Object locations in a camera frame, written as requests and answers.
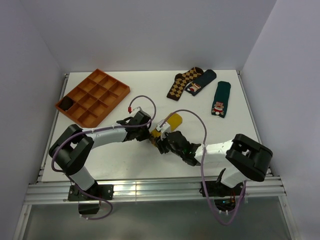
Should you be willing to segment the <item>yellow sock with character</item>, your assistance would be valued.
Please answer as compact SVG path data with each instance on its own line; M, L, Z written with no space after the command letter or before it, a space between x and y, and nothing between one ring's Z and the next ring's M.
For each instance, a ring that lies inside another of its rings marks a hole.
M171 132L175 131L183 122L183 118L178 114L178 113L171 113L168 115L165 119L162 119L165 122L168 122L171 126ZM166 133L164 138L160 137L160 133L156 131L156 126L155 128L150 132L150 142L156 147L157 146L157 141L162 141L164 140L168 134Z

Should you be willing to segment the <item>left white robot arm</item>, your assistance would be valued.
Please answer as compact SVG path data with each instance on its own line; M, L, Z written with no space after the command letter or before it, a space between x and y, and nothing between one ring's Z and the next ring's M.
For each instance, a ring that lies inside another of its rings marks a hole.
M100 189L97 181L85 167L90 151L107 144L131 140L141 142L148 139L147 125L151 123L151 119L146 112L138 110L110 127L86 129L72 124L49 149L52 163L57 164L79 187L79 194L82 197L91 200L100 195Z

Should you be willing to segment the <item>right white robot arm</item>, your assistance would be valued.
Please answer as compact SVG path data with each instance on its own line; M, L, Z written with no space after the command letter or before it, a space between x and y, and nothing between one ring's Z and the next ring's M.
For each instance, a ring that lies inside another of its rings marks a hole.
M156 137L153 144L161 154L173 153L192 167L227 161L230 166L221 170L216 183L216 189L222 195L229 194L246 180L263 182L273 157L268 147L241 133L234 139L205 145L191 143L180 131L174 131Z

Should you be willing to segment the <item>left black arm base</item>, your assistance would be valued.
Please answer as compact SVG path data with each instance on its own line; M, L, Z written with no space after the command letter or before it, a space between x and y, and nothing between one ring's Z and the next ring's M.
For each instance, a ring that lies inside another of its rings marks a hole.
M82 190L78 185L71 185L67 201L78 203L78 213L88 220L101 220L108 217L113 211L110 200L113 199L114 186L112 184L99 185L95 183L88 190ZM104 215L99 216L102 205L109 206Z

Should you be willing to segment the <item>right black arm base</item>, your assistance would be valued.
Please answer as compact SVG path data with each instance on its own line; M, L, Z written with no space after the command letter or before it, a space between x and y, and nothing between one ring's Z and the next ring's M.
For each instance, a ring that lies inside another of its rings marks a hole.
M246 187L242 182L238 183L233 188L213 180L206 181L205 185L208 197L214 198L213 201L210 201L210 208L215 212L229 212L235 210L237 205L236 197L241 197L239 199L241 201L246 193Z

